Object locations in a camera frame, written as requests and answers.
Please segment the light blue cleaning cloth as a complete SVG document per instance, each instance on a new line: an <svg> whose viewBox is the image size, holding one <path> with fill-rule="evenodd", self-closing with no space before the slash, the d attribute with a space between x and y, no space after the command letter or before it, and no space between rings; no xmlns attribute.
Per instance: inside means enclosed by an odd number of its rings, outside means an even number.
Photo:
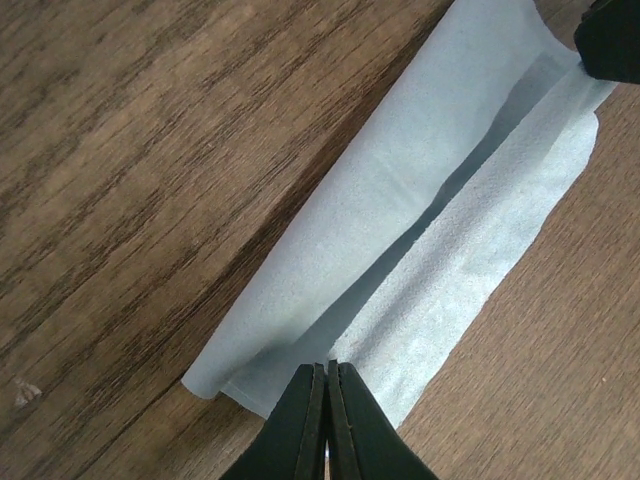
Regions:
<svg viewBox="0 0 640 480"><path fill-rule="evenodd" d="M587 166L612 90L533 2L453 3L183 385L265 417L336 359L401 425Z"/></svg>

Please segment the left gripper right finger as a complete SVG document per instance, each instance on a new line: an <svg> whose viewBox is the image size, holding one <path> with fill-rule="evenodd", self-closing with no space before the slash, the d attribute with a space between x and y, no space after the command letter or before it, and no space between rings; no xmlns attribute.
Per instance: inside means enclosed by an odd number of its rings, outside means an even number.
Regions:
<svg viewBox="0 0 640 480"><path fill-rule="evenodd" d="M350 363L328 364L328 449L332 479L434 479L403 442Z"/></svg>

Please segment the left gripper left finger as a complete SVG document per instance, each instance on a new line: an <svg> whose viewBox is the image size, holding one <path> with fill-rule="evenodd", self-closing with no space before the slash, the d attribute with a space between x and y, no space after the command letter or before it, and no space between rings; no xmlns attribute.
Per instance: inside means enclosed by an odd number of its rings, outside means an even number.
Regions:
<svg viewBox="0 0 640 480"><path fill-rule="evenodd" d="M322 479L326 444L324 394L324 367L299 366L255 440L222 477Z"/></svg>

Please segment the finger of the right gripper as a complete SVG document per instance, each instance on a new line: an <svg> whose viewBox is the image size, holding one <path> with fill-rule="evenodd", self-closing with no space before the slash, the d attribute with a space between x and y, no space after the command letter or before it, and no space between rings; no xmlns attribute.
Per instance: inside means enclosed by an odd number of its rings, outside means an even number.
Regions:
<svg viewBox="0 0 640 480"><path fill-rule="evenodd" d="M639 8L639 0L597 0L582 15L574 43L590 77L639 82Z"/></svg>

